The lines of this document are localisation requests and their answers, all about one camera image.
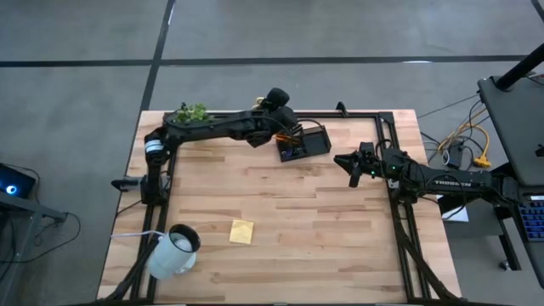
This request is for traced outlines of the black power adapter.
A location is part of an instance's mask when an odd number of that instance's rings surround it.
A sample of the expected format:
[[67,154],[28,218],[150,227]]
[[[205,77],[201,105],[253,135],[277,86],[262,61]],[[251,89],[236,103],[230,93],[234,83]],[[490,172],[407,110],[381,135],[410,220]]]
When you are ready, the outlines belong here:
[[448,147],[449,159],[446,163],[447,167],[459,169],[462,165],[464,151],[464,143],[460,140],[454,140]]

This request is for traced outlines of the black and grey bracket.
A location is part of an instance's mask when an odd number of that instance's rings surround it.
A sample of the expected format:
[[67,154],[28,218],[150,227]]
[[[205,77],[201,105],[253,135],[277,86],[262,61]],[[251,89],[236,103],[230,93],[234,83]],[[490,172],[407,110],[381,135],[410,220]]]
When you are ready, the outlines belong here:
[[114,179],[110,184],[120,192],[128,192],[131,190],[139,190],[141,177],[123,177]]

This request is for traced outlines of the white printed paper sheet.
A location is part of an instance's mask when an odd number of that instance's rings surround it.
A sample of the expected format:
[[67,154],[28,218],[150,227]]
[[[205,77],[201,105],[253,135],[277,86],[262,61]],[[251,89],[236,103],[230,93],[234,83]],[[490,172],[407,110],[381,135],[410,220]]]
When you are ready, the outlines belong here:
[[444,221],[468,222],[468,210],[460,195],[444,195],[439,198],[439,206]]

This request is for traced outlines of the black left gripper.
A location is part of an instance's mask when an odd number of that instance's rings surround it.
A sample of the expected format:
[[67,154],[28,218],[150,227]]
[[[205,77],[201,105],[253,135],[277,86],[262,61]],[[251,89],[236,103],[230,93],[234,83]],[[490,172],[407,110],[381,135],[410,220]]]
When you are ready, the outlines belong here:
[[[278,109],[285,106],[290,96],[281,88],[271,88],[265,97],[265,107]],[[277,132],[275,119],[262,111],[248,111],[252,122],[252,129],[247,133],[246,142],[253,148],[267,144]]]

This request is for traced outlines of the black aluminium table frame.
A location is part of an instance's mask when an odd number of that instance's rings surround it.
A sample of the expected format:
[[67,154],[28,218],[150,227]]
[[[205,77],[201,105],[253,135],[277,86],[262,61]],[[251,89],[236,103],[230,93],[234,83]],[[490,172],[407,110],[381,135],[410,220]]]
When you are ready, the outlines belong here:
[[[195,266],[167,280],[143,273],[126,304],[400,303],[405,285],[387,185],[363,177],[349,187],[332,156],[360,142],[397,140],[426,159],[413,110],[312,110],[303,124],[323,125],[331,154],[281,162],[274,143],[252,148],[213,139],[183,144],[167,208],[124,193],[113,227],[100,298],[109,296],[145,245],[145,231],[186,224],[201,237]],[[254,222],[250,245],[229,241],[232,221]]]

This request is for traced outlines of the grey metal stand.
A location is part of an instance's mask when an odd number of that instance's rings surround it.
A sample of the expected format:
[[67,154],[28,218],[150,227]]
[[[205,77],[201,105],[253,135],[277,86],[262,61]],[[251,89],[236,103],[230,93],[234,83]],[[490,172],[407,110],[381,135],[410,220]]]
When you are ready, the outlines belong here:
[[20,283],[23,263],[33,248],[34,238],[43,218],[64,223],[66,212],[0,192],[0,208],[8,211],[8,255],[7,263],[0,263],[0,306],[9,306],[14,301]]

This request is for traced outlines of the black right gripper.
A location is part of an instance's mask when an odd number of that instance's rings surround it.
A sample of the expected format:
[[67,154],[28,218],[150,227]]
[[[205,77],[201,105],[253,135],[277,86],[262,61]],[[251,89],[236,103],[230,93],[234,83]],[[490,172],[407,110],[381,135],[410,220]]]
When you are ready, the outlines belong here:
[[354,151],[349,154],[335,155],[333,161],[349,175],[348,186],[356,188],[359,185],[362,174],[373,178],[386,178],[385,161],[371,150]]

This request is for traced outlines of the black gantry pole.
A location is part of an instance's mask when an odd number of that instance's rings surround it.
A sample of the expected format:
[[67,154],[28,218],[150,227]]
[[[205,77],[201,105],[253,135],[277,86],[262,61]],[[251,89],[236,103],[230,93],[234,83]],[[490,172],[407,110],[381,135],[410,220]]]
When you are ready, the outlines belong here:
[[544,61],[544,43],[519,61],[506,74],[495,80],[495,86],[501,91],[507,91],[513,84],[525,77],[535,67]]

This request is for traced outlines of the dark grey desk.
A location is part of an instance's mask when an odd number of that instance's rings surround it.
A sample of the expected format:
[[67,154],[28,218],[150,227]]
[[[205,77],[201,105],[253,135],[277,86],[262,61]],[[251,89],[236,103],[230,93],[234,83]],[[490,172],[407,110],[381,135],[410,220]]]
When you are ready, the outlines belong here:
[[[544,196],[544,84],[526,76],[507,91],[501,91],[495,86],[498,78],[490,76],[478,81],[481,101],[490,114],[507,156],[507,163],[492,173],[516,179],[522,203],[531,196]],[[513,220],[536,279],[544,289],[544,242],[529,242],[524,238],[519,204],[490,204],[498,220]]]

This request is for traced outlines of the black computer with blue light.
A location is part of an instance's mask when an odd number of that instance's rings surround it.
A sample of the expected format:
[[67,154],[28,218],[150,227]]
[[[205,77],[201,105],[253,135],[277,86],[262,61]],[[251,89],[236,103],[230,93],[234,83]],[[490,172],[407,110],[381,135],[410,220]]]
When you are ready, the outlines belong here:
[[28,199],[35,184],[33,177],[0,164],[0,192]]

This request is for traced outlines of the black mesh desk organizer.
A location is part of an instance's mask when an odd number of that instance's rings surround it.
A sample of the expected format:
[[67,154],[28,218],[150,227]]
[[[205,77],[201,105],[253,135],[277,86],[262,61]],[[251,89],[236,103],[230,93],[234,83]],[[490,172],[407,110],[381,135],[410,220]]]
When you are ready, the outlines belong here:
[[[324,155],[329,153],[332,148],[331,141],[324,126],[302,128],[294,133],[293,137],[299,139],[300,143],[286,144],[276,140],[276,147],[279,151],[281,162],[290,162],[311,156]],[[303,148],[304,154],[298,156],[296,148]],[[285,158],[283,152],[286,150],[293,150],[295,156],[293,158]]]

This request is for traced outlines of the green plant in white pot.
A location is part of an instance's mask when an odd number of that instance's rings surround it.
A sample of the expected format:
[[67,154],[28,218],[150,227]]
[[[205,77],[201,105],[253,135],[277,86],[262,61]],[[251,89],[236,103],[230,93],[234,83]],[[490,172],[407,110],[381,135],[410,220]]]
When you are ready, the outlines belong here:
[[207,112],[207,107],[202,103],[193,105],[182,104],[175,111],[174,121],[177,123],[190,124],[192,122],[210,122],[213,116]]

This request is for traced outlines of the white mug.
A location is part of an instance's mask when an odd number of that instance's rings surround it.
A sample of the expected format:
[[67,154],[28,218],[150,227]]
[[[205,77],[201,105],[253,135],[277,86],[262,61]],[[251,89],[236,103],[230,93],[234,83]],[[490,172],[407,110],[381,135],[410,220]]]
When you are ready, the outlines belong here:
[[195,265],[200,247],[200,236],[193,228],[175,224],[159,239],[147,261],[147,269],[158,280],[184,274]]

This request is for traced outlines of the yellow sticky note pad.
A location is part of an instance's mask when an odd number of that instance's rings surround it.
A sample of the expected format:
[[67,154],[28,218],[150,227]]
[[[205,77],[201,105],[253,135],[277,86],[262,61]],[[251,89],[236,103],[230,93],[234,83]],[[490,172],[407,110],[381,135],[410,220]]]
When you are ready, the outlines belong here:
[[252,243],[254,222],[235,219],[232,221],[229,241],[233,243],[250,245]]

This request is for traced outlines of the backlit computer keyboard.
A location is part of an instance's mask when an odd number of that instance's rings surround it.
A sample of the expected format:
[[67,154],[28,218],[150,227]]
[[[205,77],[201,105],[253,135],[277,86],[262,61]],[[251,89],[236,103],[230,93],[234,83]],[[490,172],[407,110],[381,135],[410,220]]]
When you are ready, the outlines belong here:
[[531,196],[518,205],[524,238],[529,242],[544,242],[544,195]]

